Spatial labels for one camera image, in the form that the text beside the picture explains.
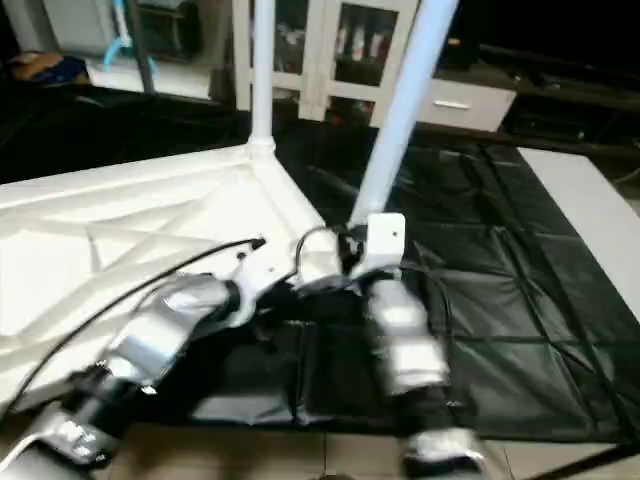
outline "floor tile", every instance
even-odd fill
[[[347,475],[400,474],[400,447],[394,437],[327,435],[327,472]]]
[[[509,466],[516,480],[526,479],[609,448],[602,444],[551,445],[504,442]],[[636,480],[640,477],[640,457],[571,477],[572,480]]]
[[[114,464],[114,468],[140,475],[168,466],[295,471],[313,476],[324,467],[324,438],[321,434],[239,428],[139,425],[127,436]]]
[[[511,470],[504,445],[501,442],[480,442],[479,450],[484,455],[486,476],[491,480],[511,480]]]
[[[482,442],[487,475],[492,480],[511,480],[504,448],[498,442]],[[327,473],[344,473],[359,479],[367,476],[401,474],[402,454],[393,437],[367,435],[328,435]]]
[[[168,466],[142,474],[118,468],[113,470],[109,480],[313,480],[317,477],[306,472]]]

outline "black cable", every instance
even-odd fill
[[[293,262],[293,265],[294,265],[293,271],[287,276],[287,278],[300,275],[300,266],[301,266],[300,264],[302,263],[302,249],[304,248],[304,243],[307,241],[307,239],[311,235],[313,235],[316,232],[324,232],[324,231],[339,233],[339,231],[342,228],[343,227],[341,225],[334,225],[334,226],[318,225],[317,227],[313,227],[312,229],[307,230],[304,233],[304,235],[300,237],[300,240],[298,240],[298,244],[296,245],[296,254]]]
[[[4,425],[5,421],[7,420],[7,417],[11,413],[11,411],[18,405],[18,403],[20,403],[20,400],[22,400],[22,397],[24,396],[24,393],[29,388],[29,385],[31,385],[33,380],[42,371],[42,369],[47,365],[47,363],[49,363],[51,358],[55,354],[60,352],[65,346],[67,346],[67,344],[69,342],[71,342],[75,337],[77,337],[80,333],[82,333],[89,326],[91,326],[91,324],[93,324],[96,320],[98,320],[102,315],[107,313],[109,310],[111,310],[113,307],[118,305],[120,302],[122,302],[122,301],[126,300],[127,298],[129,298],[131,295],[135,295],[139,291],[144,290],[145,288],[147,288],[148,286],[154,284],[158,280],[161,280],[161,279],[163,279],[165,277],[168,277],[169,275],[177,272],[178,270],[180,270],[181,268],[186,267],[187,265],[195,263],[198,260],[202,260],[205,257],[208,257],[210,255],[214,255],[214,254],[216,254],[218,252],[221,252],[223,250],[227,250],[229,248],[238,247],[240,245],[246,245],[248,243],[252,244],[253,248],[256,249],[256,248],[259,248],[260,246],[264,245],[264,240],[263,239],[258,239],[258,238],[251,238],[251,239],[245,239],[245,240],[238,240],[238,241],[235,241],[235,242],[229,242],[229,243],[225,243],[223,245],[218,245],[216,247],[209,248],[209,249],[205,250],[204,252],[201,252],[201,253],[199,253],[197,255],[194,255],[194,256],[188,258],[187,260],[184,260],[184,261],[178,263],[177,265],[174,265],[173,267],[171,267],[171,268],[169,268],[169,269],[167,269],[167,270],[155,275],[154,277],[150,278],[149,280],[146,280],[145,282],[142,282],[141,284],[139,284],[139,285],[127,290],[126,292],[124,292],[123,294],[119,295],[114,300],[112,300],[110,303],[108,303],[105,307],[103,307],[100,310],[98,310],[91,317],[87,318],[84,322],[82,322],[74,330],[69,332],[64,338],[62,338],[62,340],[60,340],[56,344],[55,347],[53,347],[49,352],[47,352],[47,354],[42,358],[42,360],[40,360],[40,363],[33,370],[31,370],[31,372],[29,372],[29,375],[27,375],[26,378],[22,381],[22,385],[20,385],[20,388],[18,388],[18,390],[14,394],[13,398],[9,401],[9,403],[7,404],[7,407],[2,412],[2,415],[0,416],[0,428]]]

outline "white table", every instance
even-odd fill
[[[519,150],[640,321],[640,217],[588,158]]]

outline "white shelf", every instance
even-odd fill
[[[153,82],[158,93],[180,97],[209,99],[211,66],[200,64],[182,65],[156,61]],[[133,60],[119,60],[108,72],[100,61],[87,60],[87,73],[96,87],[144,92],[138,66]]]

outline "black mat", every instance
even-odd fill
[[[87,90],[0,91],[2,181],[246,140],[248,117]],[[277,156],[327,220],[347,220],[371,129],[278,121]],[[484,437],[628,442],[640,425],[640,324],[513,148],[414,138],[389,209],[404,213],[409,276],[467,388]],[[389,433],[352,294],[201,342],[149,408],[164,422]]]

